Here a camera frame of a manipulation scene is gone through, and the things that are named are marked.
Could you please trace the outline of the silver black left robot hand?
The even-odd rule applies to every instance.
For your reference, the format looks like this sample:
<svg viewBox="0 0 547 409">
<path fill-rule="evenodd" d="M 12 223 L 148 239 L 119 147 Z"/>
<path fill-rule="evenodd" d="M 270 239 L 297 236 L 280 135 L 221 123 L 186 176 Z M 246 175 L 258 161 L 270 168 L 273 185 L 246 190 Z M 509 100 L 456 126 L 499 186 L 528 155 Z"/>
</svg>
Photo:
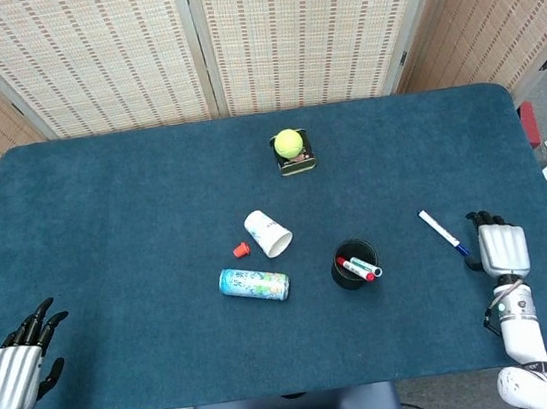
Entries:
<svg viewBox="0 0 547 409">
<path fill-rule="evenodd" d="M 47 376 L 41 375 L 54 332 L 69 314 L 59 311 L 47 318 L 53 301 L 43 300 L 0 346 L 0 409 L 34 409 L 62 375 L 64 357 L 54 360 Z"/>
</svg>

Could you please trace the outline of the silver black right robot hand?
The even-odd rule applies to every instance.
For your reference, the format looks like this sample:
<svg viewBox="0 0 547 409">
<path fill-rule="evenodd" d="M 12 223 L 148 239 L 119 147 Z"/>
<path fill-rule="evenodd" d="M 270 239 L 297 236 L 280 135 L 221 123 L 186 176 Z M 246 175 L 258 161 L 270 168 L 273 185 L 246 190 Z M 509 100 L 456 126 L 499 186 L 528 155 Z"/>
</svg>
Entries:
<svg viewBox="0 0 547 409">
<path fill-rule="evenodd" d="M 484 210 L 469 212 L 466 218 L 477 231 L 480 252 L 478 259 L 464 258 L 466 267 L 486 273 L 500 285 L 523 282 L 531 270 L 524 229 Z"/>
</svg>

